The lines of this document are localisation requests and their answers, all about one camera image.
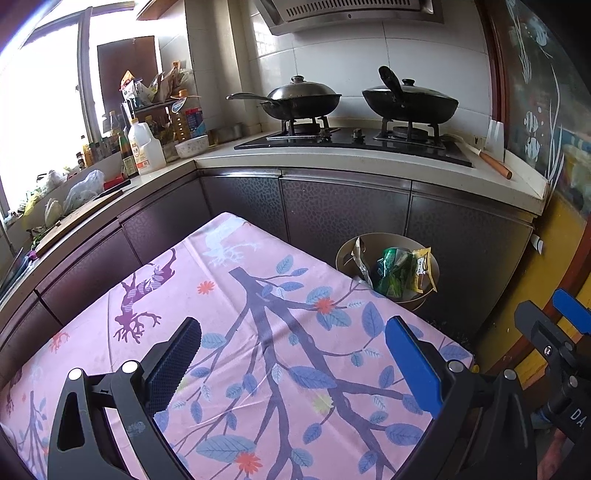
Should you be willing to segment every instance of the red object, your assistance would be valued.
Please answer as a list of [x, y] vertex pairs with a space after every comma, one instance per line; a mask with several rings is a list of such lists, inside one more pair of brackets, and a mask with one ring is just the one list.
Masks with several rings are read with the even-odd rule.
[[109, 189], [113, 188], [115, 185], [118, 185], [119, 183], [123, 183], [123, 182], [124, 182], [123, 175], [119, 175], [117, 178], [105, 182], [105, 190], [109, 190]]

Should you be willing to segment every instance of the black clamp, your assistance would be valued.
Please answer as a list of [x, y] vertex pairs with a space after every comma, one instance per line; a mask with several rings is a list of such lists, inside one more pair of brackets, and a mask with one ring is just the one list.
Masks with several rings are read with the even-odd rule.
[[115, 443], [105, 408], [115, 408], [150, 479], [190, 480], [152, 417], [168, 407], [201, 345], [201, 327], [188, 317], [168, 342], [156, 343], [141, 362], [114, 373], [87, 376], [74, 368], [64, 383], [53, 421], [48, 480], [133, 477]]

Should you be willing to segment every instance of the pink tablecloth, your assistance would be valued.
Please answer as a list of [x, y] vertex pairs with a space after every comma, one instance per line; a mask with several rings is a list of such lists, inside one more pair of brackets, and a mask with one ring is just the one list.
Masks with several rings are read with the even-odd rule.
[[[142, 359], [192, 316], [201, 348], [155, 420], [196, 479], [390, 479], [431, 421], [385, 346], [396, 314], [445, 358], [471, 361], [414, 314], [225, 213], [52, 338], [3, 390], [0, 421], [45, 478], [67, 373]], [[109, 419], [131, 473], [145, 478]]]

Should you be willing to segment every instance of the plastic bag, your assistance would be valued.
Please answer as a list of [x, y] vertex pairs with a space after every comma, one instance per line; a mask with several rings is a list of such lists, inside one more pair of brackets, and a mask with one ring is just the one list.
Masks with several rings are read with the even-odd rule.
[[61, 208], [60, 202], [56, 199], [49, 199], [49, 202], [45, 206], [45, 226], [47, 228], [51, 227], [63, 214], [64, 211]]
[[74, 185], [70, 193], [68, 193], [64, 202], [64, 213], [67, 215], [103, 193], [105, 191], [104, 183], [104, 173], [100, 170], [91, 171], [84, 180]]
[[67, 179], [67, 175], [58, 173], [55, 170], [50, 170], [38, 184], [40, 197], [43, 198], [45, 195], [53, 192], [53, 190], [58, 188], [62, 183], [65, 183]]

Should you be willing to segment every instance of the food packaging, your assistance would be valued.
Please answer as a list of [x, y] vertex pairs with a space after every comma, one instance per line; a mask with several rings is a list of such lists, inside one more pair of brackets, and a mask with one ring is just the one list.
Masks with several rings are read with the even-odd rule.
[[367, 263], [365, 263], [365, 259], [363, 258], [363, 252], [365, 252], [365, 246], [363, 244], [363, 240], [361, 240], [361, 237], [359, 236], [355, 241], [353, 251], [351, 252], [351, 256], [353, 257], [355, 264], [359, 267], [359, 271], [363, 275], [363, 279], [371, 288], [373, 288], [374, 286], [371, 281], [371, 276], [369, 275], [369, 267]]
[[50, 199], [45, 206], [45, 226], [49, 228], [54, 225], [63, 213], [64, 210], [61, 208], [60, 202], [56, 199]]
[[437, 291], [435, 281], [433, 280], [432, 258], [431, 247], [421, 248], [413, 252], [413, 267], [411, 275], [408, 278], [408, 288], [410, 290], [422, 294], [430, 283], [433, 291]]
[[407, 248], [384, 250], [372, 272], [374, 290], [391, 300], [402, 300], [413, 267], [413, 254]]

